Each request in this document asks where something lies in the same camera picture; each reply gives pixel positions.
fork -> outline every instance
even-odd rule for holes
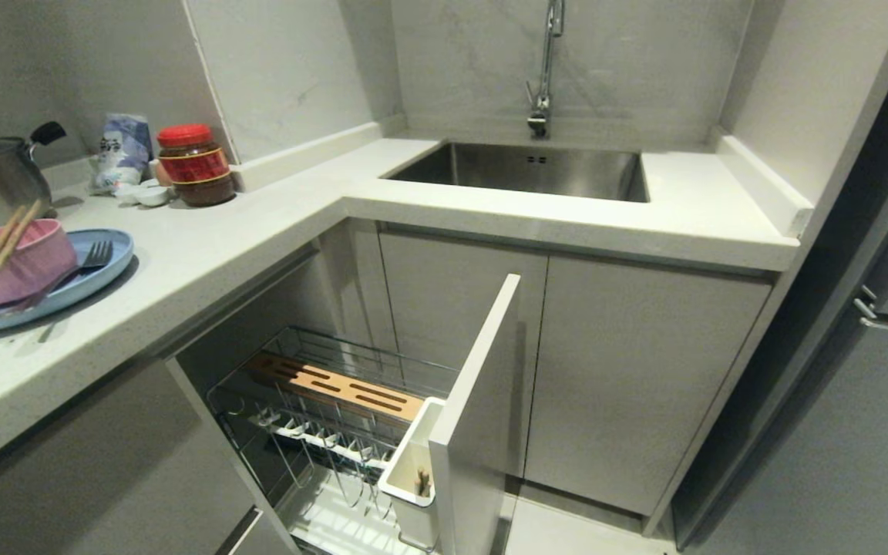
[[[112,260],[112,253],[112,241],[95,241],[94,243],[91,243],[91,249],[88,249],[88,256],[85,256],[83,263],[70,268],[70,270],[64,271],[64,273],[60,274],[56,280],[50,281],[45,288],[39,289],[35,294],[29,295],[23,302],[18,303],[16,306],[7,310],[5,314],[18,314],[35,308],[36,305],[43,302],[43,299],[45,299],[47,295],[50,295],[53,292],[53,289],[57,288],[57,285],[63,284],[63,281],[66,280],[66,278],[70,278],[71,275],[80,273],[81,270],[89,270],[89,268],[92,267],[102,267],[105,266],[105,264],[108,264]]]

pull-down faucet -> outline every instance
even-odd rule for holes
[[[547,34],[543,36],[543,70],[540,73],[540,90],[533,94],[530,82],[526,82],[526,96],[530,99],[530,116],[526,119],[533,138],[547,138],[547,122],[550,120],[550,66],[553,57],[553,39],[564,34],[564,0],[550,0],[547,4]]]

kitchen sink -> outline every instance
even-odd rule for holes
[[[649,201],[639,155],[613,150],[448,142],[383,179]]]

white countertop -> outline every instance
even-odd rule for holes
[[[380,180],[433,148],[377,140],[218,207],[120,207],[54,194],[68,230],[113,227],[138,267],[119,288],[50,326],[0,334],[0,448],[121,362],[346,217],[567,246],[783,271],[799,242],[779,235],[711,154],[644,154],[650,203]]]

blue plate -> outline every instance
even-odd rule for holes
[[[99,289],[110,284],[114,278],[118,278],[130,262],[133,260],[133,237],[124,231],[117,229],[82,229],[71,231],[67,234],[74,252],[77,253],[78,264],[84,262],[88,256],[88,250],[96,241],[112,241],[112,260],[105,267],[87,270],[84,273],[68,278],[64,285],[46,295],[35,308],[26,312],[4,314],[15,303],[0,306],[0,330],[19,326],[35,319],[57,312],[75,302],[95,294]]]

